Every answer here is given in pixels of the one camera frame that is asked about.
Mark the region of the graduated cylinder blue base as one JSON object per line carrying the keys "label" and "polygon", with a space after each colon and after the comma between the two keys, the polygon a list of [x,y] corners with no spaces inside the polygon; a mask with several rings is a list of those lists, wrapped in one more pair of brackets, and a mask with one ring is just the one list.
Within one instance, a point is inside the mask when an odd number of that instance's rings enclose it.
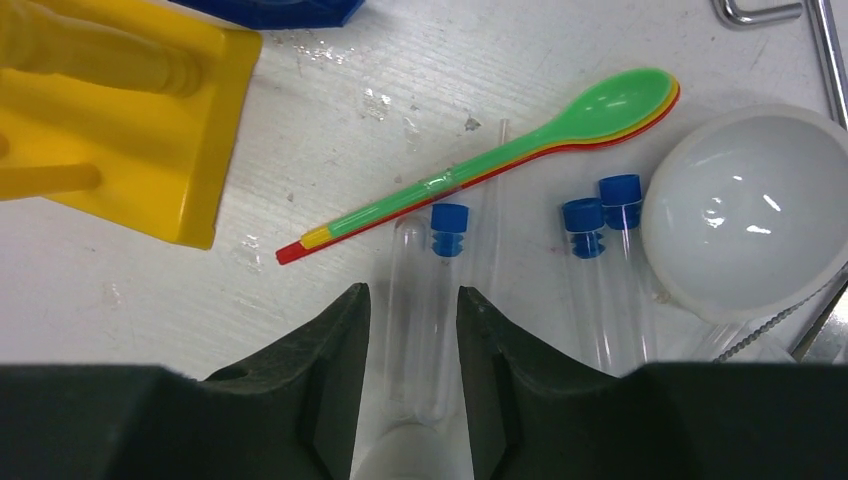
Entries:
{"label": "graduated cylinder blue base", "polygon": [[343,27],[364,0],[172,0],[252,30]]}

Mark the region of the brown test tube brush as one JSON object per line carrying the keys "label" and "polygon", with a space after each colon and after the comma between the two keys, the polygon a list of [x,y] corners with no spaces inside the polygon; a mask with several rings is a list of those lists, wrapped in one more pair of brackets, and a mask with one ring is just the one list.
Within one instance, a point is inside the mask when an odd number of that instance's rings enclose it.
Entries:
{"label": "brown test tube brush", "polygon": [[795,305],[792,305],[791,307],[788,307],[788,308],[780,311],[776,315],[774,315],[771,319],[769,319],[763,325],[761,325],[760,327],[755,329],[752,333],[748,334],[743,339],[741,339],[740,341],[736,342],[734,345],[730,346],[725,351],[723,351],[720,355],[718,355],[716,358],[714,358],[712,360],[712,362],[714,364],[727,362],[730,358],[734,357],[739,352],[741,352],[742,350],[747,348],[749,345],[753,344],[762,335],[769,332],[771,329],[773,329],[775,326],[777,326],[779,323],[781,323],[784,319],[786,319],[787,317],[792,315],[794,312],[799,310],[802,306],[804,306],[806,303],[808,303],[811,299],[813,299],[821,291],[826,290],[829,287],[831,287],[832,285],[835,285],[836,283],[838,283],[839,281],[843,281],[843,280],[846,280],[846,279],[847,279],[847,274],[844,273],[844,272],[840,273],[839,275],[837,275],[836,277],[831,279],[823,287],[816,290],[813,294],[811,294],[810,296],[808,296],[804,300],[802,300],[802,301],[796,303]]}

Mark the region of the yellow test tube rack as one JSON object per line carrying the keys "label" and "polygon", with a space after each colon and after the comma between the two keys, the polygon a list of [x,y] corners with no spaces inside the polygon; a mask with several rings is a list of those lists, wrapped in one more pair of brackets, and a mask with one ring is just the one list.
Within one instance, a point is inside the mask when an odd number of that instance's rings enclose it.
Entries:
{"label": "yellow test tube rack", "polygon": [[1,5],[1,197],[209,249],[261,35],[149,1]]}

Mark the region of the white evaporating dish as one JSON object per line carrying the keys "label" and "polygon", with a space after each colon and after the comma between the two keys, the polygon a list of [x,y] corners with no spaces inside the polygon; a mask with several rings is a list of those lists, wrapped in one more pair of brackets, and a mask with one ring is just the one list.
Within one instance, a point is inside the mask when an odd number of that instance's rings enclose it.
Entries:
{"label": "white evaporating dish", "polygon": [[660,283],[704,321],[798,305],[847,263],[847,133],[789,105],[721,115],[660,163],[641,228]]}

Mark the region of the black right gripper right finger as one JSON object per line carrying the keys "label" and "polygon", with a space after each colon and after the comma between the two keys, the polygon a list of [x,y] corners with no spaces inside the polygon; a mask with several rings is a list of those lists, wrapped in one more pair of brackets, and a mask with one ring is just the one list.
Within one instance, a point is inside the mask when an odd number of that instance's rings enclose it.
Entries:
{"label": "black right gripper right finger", "polygon": [[843,479],[847,370],[646,364],[616,378],[458,292],[478,479]]}

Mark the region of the clear glass test tube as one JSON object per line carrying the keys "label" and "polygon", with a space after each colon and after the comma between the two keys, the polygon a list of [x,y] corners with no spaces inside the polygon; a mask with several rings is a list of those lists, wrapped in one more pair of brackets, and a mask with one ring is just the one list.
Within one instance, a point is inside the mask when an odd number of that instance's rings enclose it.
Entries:
{"label": "clear glass test tube", "polygon": [[420,216],[395,223],[383,366],[383,407],[394,420],[436,425],[449,415],[452,341],[450,263],[431,249]]}

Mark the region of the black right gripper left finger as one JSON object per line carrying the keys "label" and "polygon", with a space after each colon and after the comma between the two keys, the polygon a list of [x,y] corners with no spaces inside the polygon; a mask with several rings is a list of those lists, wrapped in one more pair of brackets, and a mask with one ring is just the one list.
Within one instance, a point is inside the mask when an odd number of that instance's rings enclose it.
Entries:
{"label": "black right gripper left finger", "polygon": [[371,301],[314,319],[205,380],[157,365],[5,365],[5,479],[346,479]]}

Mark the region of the blue capped test tube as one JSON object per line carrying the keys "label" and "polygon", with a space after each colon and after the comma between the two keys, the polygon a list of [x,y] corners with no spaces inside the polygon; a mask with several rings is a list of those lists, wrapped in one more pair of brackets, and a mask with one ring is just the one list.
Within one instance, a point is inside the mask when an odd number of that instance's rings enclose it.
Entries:
{"label": "blue capped test tube", "polygon": [[613,319],[625,373],[657,356],[652,292],[642,235],[643,195],[637,174],[620,174],[598,181],[603,217],[608,229]]}
{"label": "blue capped test tube", "polygon": [[601,255],[606,247],[601,200],[595,197],[571,200],[563,204],[561,212],[569,250],[566,273],[580,358],[590,367],[612,375],[616,355],[604,299]]}
{"label": "blue capped test tube", "polygon": [[432,210],[432,346],[431,382],[434,397],[449,397],[454,371],[455,315],[457,290],[465,273],[464,240],[468,230],[469,208],[452,203],[436,204]]}

